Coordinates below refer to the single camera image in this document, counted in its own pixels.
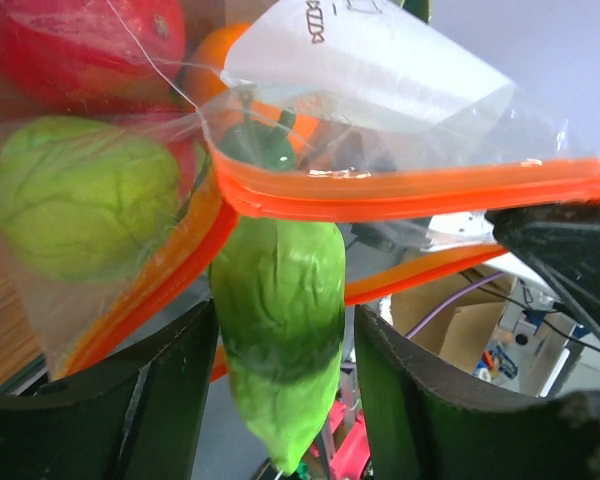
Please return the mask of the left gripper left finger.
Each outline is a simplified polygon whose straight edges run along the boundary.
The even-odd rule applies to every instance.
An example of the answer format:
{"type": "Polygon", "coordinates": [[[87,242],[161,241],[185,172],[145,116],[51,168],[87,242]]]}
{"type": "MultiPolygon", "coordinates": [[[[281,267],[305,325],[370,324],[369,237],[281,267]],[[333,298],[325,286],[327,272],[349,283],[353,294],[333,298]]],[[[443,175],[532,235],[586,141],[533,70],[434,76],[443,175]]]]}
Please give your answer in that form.
{"type": "Polygon", "coordinates": [[[31,396],[0,397],[0,479],[188,479],[218,337],[202,302],[31,396]]]}

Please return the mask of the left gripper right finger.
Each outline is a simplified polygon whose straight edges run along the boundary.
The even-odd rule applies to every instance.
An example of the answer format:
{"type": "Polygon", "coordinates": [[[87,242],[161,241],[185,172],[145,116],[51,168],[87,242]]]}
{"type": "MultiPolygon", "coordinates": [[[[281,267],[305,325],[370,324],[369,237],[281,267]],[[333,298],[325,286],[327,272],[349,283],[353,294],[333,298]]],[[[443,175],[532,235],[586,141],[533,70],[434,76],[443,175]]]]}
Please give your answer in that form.
{"type": "Polygon", "coordinates": [[[367,306],[355,350],[377,479],[600,479],[600,390],[541,399],[471,376],[367,306]]]}

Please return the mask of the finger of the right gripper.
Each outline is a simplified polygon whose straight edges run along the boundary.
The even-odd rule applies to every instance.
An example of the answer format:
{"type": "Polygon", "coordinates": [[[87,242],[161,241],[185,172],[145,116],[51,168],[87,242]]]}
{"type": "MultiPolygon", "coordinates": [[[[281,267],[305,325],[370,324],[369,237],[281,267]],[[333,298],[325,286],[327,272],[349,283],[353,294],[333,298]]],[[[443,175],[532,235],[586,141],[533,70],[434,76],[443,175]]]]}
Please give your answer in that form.
{"type": "Polygon", "coordinates": [[[600,205],[537,205],[491,210],[485,217],[497,242],[600,339],[600,205]]]}

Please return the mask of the green cucumber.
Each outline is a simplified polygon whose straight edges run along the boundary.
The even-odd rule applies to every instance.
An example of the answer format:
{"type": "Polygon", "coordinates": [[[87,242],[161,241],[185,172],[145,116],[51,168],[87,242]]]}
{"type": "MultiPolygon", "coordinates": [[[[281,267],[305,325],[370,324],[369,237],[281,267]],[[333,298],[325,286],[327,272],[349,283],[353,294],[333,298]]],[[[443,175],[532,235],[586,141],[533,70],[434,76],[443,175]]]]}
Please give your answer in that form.
{"type": "Polygon", "coordinates": [[[346,252],[333,223],[243,217],[209,267],[232,397],[291,475],[339,385],[346,252]]]}

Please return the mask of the clear orange zip top bag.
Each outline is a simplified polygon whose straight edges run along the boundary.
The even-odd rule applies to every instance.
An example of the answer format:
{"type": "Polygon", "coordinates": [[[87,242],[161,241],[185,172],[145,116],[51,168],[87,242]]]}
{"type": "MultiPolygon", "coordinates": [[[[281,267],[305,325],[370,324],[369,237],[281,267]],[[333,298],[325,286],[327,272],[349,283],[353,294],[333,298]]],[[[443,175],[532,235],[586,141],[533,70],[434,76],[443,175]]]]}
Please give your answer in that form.
{"type": "Polygon", "coordinates": [[[164,243],[132,277],[72,283],[11,252],[26,315],[51,374],[100,362],[198,279],[242,217],[365,224],[425,257],[380,267],[346,288],[363,303],[502,253],[488,230],[445,224],[465,212],[600,204],[600,160],[509,78],[434,30],[424,1],[177,1],[186,52],[167,115],[43,112],[0,123],[0,140],[43,116],[79,117],[158,141],[180,171],[179,210],[164,243]],[[246,22],[221,79],[197,106],[184,68],[214,30],[246,22]],[[296,169],[272,171],[219,149],[241,119],[240,91],[272,124],[282,110],[319,121],[296,169]]]}

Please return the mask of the orange fruit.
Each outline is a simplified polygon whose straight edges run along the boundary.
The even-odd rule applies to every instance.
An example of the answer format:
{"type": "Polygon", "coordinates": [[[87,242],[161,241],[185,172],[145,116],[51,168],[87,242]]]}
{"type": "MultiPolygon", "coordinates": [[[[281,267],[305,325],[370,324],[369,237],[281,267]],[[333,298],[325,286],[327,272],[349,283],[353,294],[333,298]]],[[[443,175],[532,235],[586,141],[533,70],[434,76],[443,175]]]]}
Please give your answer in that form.
{"type": "MultiPolygon", "coordinates": [[[[250,23],[239,22],[218,28],[195,48],[184,68],[183,90],[197,106],[224,93],[229,86],[221,79],[226,57],[233,44],[248,30],[250,23]]],[[[315,118],[299,115],[287,135],[295,154],[300,154],[318,127],[315,118]]]]}

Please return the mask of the red apple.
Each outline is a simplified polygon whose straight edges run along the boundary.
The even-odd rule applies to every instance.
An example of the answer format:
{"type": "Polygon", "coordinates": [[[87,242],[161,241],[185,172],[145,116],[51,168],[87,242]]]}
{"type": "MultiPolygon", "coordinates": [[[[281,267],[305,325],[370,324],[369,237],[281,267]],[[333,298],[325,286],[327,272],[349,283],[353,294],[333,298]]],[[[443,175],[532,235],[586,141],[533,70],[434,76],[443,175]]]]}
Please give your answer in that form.
{"type": "Polygon", "coordinates": [[[0,123],[175,112],[185,52],[177,1],[0,1],[0,123]]]}

